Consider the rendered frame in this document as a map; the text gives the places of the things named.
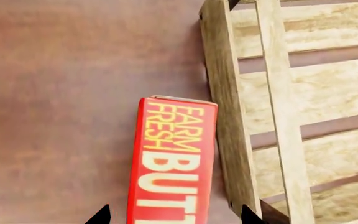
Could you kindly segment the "wooden slatted tray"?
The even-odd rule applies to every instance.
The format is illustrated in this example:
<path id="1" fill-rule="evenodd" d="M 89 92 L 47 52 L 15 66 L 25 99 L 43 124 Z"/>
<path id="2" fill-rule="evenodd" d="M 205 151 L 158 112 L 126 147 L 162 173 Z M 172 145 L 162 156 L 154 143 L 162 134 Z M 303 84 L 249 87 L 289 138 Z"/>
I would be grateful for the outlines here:
<path id="1" fill-rule="evenodd" d="M 231 210 L 270 224 L 358 224 L 358 0 L 205 0 L 200 9 Z"/>

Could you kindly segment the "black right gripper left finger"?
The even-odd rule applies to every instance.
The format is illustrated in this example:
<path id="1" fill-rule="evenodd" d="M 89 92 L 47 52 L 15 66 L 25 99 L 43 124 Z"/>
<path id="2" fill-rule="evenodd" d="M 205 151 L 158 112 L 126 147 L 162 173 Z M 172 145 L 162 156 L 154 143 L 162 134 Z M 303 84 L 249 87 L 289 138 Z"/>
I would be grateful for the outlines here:
<path id="1" fill-rule="evenodd" d="M 103 206 L 94 216 L 92 216 L 85 224 L 110 224 L 110 207 Z"/>

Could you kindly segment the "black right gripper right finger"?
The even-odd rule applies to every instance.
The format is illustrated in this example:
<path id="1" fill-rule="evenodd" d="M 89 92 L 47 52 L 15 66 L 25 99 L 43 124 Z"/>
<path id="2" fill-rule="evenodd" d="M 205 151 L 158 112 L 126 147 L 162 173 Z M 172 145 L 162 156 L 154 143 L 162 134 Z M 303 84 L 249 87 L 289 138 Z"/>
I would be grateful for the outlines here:
<path id="1" fill-rule="evenodd" d="M 242 205 L 241 221 L 242 224 L 264 224 L 264 221 L 247 205 Z"/>

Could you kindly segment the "red butter box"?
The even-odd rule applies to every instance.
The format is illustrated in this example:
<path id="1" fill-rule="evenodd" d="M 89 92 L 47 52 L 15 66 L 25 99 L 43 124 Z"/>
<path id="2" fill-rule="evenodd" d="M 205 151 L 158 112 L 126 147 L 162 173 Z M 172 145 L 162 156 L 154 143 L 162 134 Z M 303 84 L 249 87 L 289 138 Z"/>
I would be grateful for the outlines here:
<path id="1" fill-rule="evenodd" d="M 139 102 L 126 224 L 207 224 L 217 104 Z"/>

